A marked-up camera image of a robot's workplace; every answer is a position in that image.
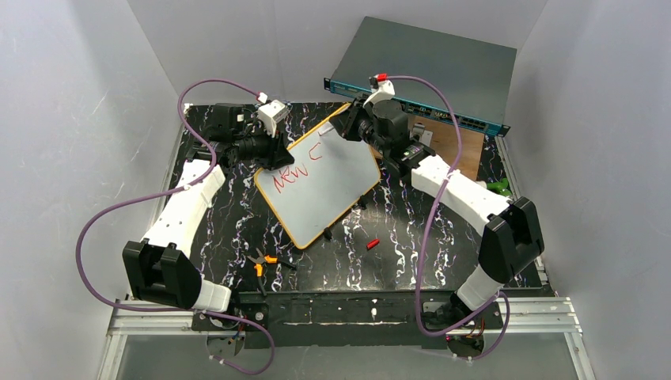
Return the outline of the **yellow-framed whiteboard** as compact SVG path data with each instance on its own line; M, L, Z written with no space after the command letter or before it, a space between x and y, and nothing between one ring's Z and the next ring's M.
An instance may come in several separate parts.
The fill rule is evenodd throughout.
M258 169L254 182L285 233L298 249L309 247L324 230L346 214L381 179L373 151L363 141L347 141L329 119L338 108L290 144L294 164L277 170Z

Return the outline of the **red whiteboard marker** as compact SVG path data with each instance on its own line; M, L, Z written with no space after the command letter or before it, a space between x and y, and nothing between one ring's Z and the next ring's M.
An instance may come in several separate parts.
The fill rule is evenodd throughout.
M335 128L334 128L333 126L331 126L331 127L328 127L328 128L326 128L326 129L324 129L324 130L319 130L319 131L318 131L318 135L319 135L319 136L326 135L327 133L329 133L330 131L333 131L334 129L335 129Z

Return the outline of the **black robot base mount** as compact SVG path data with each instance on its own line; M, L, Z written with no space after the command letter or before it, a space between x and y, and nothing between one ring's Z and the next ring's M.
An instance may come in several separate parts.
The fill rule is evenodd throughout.
M446 346L419 331L412 291L243 292L234 304L251 320L261 313L278 348Z

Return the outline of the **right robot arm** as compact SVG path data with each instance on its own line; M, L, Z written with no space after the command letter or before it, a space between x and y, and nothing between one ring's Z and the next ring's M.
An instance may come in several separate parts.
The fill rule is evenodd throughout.
M417 298L420 323L456 328L477 315L498 292L543 251L536 205L521 196L511 200L458 173L434 150L411 137L408 115L394 100L357 99L329 120L339 136L364 142L379 152L391 174L456 212L481 237L478 264L449 301L425 311Z

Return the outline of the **red marker cap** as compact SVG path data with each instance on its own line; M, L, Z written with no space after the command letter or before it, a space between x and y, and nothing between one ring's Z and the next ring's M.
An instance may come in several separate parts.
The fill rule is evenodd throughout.
M376 238L376 239L373 239L372 241L370 241L370 242L366 245L366 249L367 249L367 250L371 250L371 249L373 249L374 247L376 247L379 243L380 243L380 240L379 240L379 239L377 239L377 238Z

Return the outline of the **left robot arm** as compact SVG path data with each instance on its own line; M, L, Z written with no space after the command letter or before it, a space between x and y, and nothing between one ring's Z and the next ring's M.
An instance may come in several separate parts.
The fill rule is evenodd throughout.
M241 104L214 106L214 123L188 152L178 187L157 221L141 241L129 241L123 263L134 298L173 306L223 313L232 291L205 280L189 260L195 233L226 175L241 162L263 169L294 163L279 125L289 113L281 101L254 112Z

